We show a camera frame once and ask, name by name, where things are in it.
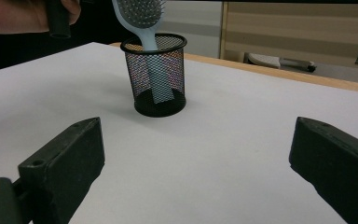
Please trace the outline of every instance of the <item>white hairbrush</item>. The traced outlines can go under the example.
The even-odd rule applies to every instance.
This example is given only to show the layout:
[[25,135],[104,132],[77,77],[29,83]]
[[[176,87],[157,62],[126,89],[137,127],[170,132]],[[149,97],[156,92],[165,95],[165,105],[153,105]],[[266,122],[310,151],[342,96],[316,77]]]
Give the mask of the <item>white hairbrush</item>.
[[[162,21],[160,0],[112,0],[118,21],[136,34],[145,51],[158,50],[155,34]],[[165,72],[156,71],[151,63],[160,62],[158,55],[147,55],[147,67],[155,104],[172,100],[172,89]]]

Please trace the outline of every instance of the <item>table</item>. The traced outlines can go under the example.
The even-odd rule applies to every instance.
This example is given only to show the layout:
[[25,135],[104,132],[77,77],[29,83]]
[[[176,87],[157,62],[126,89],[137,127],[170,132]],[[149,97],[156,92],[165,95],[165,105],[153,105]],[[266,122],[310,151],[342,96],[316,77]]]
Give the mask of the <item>table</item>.
[[101,117],[106,165],[71,223],[345,223],[288,155],[298,116],[358,137],[358,84],[192,55],[185,67],[187,105],[160,119],[134,110],[119,48],[0,70],[0,176]]

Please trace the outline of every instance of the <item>black mesh cup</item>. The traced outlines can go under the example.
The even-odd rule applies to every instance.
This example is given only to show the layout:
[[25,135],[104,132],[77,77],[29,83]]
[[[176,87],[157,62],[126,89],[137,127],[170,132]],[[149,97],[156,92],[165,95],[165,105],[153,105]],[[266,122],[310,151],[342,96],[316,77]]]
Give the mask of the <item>black mesh cup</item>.
[[174,34],[156,34],[158,50],[144,50],[138,37],[121,43],[125,52],[136,111],[148,117],[167,117],[186,105],[183,47]]

